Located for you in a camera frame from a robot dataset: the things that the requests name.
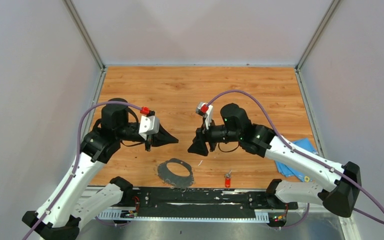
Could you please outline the metal key organizer plate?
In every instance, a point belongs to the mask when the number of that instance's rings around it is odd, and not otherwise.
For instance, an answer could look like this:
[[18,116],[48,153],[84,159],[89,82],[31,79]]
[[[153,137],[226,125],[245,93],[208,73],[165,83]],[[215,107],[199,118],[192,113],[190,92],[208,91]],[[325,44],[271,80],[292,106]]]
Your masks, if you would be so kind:
[[[172,172],[168,164],[181,165],[188,171],[188,175],[182,176]],[[195,183],[192,166],[178,158],[171,158],[159,164],[157,166],[157,175],[164,183],[171,185],[173,188],[187,189]]]

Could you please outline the silver key with red tag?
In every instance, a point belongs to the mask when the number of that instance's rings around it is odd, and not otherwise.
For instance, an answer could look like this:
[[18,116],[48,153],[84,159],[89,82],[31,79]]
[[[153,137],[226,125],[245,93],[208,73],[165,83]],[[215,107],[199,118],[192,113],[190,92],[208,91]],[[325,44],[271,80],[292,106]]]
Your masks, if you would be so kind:
[[232,171],[230,170],[224,175],[224,187],[227,189],[231,187],[231,174]]

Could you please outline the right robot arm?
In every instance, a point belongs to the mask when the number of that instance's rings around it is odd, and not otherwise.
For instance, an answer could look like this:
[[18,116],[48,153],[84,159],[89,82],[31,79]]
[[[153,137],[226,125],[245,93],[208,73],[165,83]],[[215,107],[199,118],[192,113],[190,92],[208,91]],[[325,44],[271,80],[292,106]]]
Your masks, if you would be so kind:
[[195,131],[189,153],[207,156],[219,143],[237,142],[249,154],[285,164],[310,177],[309,182],[272,180],[265,195],[270,208],[301,202],[321,205],[339,217],[352,215],[362,184],[357,164],[330,161],[299,147],[273,129],[252,123],[246,111],[235,103],[220,110],[222,125],[214,123],[212,105],[200,102],[196,113],[202,116],[202,126]]

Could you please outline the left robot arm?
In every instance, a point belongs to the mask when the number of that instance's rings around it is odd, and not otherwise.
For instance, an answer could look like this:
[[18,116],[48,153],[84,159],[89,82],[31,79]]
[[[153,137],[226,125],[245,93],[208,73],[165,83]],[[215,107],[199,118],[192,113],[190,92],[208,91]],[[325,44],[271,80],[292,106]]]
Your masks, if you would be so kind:
[[79,203],[79,199],[124,141],[144,145],[146,151],[178,143],[147,107],[141,107],[141,117],[130,122],[136,105],[113,98],[99,106],[101,118],[89,133],[77,134],[75,157],[61,182],[42,206],[23,215],[29,233],[37,233],[45,240],[74,240],[85,225],[107,208],[116,204],[138,208],[140,200],[134,195],[133,185],[119,176],[86,201]]

